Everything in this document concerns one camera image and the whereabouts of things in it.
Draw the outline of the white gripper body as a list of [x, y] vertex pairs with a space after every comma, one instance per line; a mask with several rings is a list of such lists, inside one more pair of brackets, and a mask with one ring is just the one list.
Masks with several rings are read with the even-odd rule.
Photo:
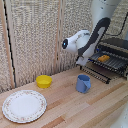
[[76, 59], [76, 64], [80, 66], [85, 66], [87, 62], [88, 62], [88, 59], [85, 57], [78, 57]]

